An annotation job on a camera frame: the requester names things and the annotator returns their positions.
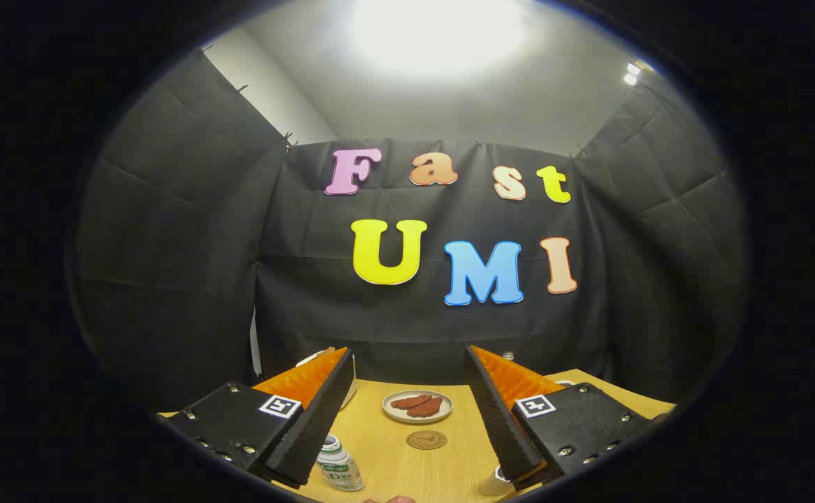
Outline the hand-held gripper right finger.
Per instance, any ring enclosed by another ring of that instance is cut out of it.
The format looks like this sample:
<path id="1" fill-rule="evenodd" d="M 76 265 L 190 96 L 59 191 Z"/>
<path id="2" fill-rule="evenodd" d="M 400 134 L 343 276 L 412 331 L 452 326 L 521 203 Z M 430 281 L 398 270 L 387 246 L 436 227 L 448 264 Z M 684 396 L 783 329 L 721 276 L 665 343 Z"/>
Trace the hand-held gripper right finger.
<path id="1" fill-rule="evenodd" d="M 665 419 L 593 383 L 566 386 L 476 346 L 465 349 L 463 374 L 503 477 L 517 490 L 589 471 Z"/>

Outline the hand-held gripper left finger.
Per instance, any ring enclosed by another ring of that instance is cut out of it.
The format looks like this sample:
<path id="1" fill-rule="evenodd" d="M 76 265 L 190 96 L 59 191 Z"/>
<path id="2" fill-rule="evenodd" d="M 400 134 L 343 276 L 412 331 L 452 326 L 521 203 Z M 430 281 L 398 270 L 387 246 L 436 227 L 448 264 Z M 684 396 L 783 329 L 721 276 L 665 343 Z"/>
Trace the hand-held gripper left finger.
<path id="1" fill-rule="evenodd" d="M 299 489 L 353 381 L 349 348 L 321 351 L 255 386 L 224 383 L 168 417 L 166 426 L 223 465 Z"/>

